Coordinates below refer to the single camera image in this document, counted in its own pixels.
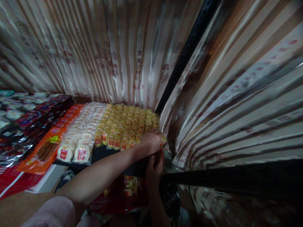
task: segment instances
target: forearm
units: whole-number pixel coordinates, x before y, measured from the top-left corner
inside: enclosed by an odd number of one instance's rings
[[[146,157],[144,149],[146,147],[138,144],[92,164],[64,185],[58,194],[69,197],[74,203],[89,205],[123,171]]]
[[[164,209],[159,190],[153,190],[152,192],[149,191],[148,194],[152,225],[169,227],[170,222]]]

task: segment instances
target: orange package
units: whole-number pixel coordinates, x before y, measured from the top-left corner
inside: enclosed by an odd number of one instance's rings
[[[44,175],[57,156],[62,134],[66,126],[52,127],[35,147],[34,151],[20,163],[17,170]]]

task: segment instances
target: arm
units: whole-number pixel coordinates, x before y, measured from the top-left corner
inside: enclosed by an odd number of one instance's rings
[[[57,195],[70,198],[76,215],[83,213],[109,185],[133,163],[155,153],[160,146],[161,133],[154,130],[143,135],[141,144],[108,156],[78,173],[58,190]]]
[[[152,225],[169,227],[170,222],[159,193],[159,183],[161,175],[163,174],[164,160],[163,149],[160,149],[160,159],[155,166],[155,158],[154,156],[151,156],[146,170],[146,183],[149,195],[149,208],[151,211]]]

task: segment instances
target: pink sleeve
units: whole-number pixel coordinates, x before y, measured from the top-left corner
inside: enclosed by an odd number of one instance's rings
[[[75,208],[73,202],[64,196],[48,200],[22,227],[74,227]]]

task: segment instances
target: beige striped fabric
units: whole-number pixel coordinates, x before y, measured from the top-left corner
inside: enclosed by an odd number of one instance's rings
[[[203,1],[0,1],[0,87],[155,110]]]
[[[204,34],[160,119],[174,163],[199,170],[302,158],[302,9],[239,1],[218,35]]]

